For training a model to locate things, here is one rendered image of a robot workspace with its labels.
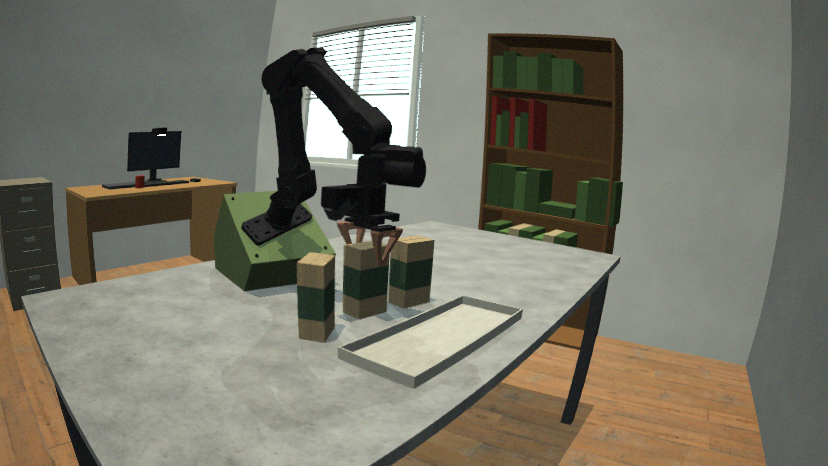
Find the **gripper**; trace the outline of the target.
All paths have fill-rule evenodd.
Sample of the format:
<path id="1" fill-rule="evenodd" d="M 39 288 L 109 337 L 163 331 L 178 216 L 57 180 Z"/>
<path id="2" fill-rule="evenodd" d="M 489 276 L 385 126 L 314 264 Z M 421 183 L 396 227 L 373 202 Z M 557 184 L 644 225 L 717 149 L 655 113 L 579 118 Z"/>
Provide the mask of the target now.
<path id="1" fill-rule="evenodd" d="M 346 244 L 352 244 L 348 232 L 350 229 L 357 229 L 356 243 L 362 242 L 365 230 L 370 229 L 377 265 L 378 267 L 382 267 L 385 265 L 392 248 L 403 233 L 403 229 L 392 225 L 378 226 L 385 224 L 385 219 L 391 220 L 392 222 L 399 221 L 400 214 L 385 211 L 386 184 L 377 185 L 377 187 L 383 187 L 381 214 L 364 215 L 348 212 L 345 216 L 349 217 L 345 218 L 345 221 L 337 222 L 337 226 Z M 382 257 L 381 248 L 383 237 L 389 237 L 389 240 Z"/>

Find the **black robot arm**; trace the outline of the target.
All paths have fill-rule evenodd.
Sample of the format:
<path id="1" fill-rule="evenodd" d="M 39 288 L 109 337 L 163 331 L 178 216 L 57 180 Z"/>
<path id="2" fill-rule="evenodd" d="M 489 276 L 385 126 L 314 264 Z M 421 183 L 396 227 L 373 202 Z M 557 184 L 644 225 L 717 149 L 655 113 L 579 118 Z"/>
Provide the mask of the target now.
<path id="1" fill-rule="evenodd" d="M 419 188 L 425 180 L 422 148 L 390 144 L 390 120 L 330 67 L 323 57 L 326 53 L 323 47 L 292 50 L 268 65 L 262 73 L 262 85 L 270 94 L 275 117 L 279 177 L 276 178 L 278 191 L 270 196 L 269 209 L 242 223 L 241 229 L 256 245 L 312 218 L 301 204 L 313 197 L 317 190 L 315 170 L 310 168 L 305 148 L 302 87 L 307 86 L 329 109 L 343 129 L 342 133 L 352 143 L 353 154 L 361 155 L 358 157 L 357 182 L 363 183 L 362 186 L 322 187 L 321 206 L 328 219 L 341 220 L 348 212 L 381 214 L 383 187 L 377 185 L 387 183 Z"/>

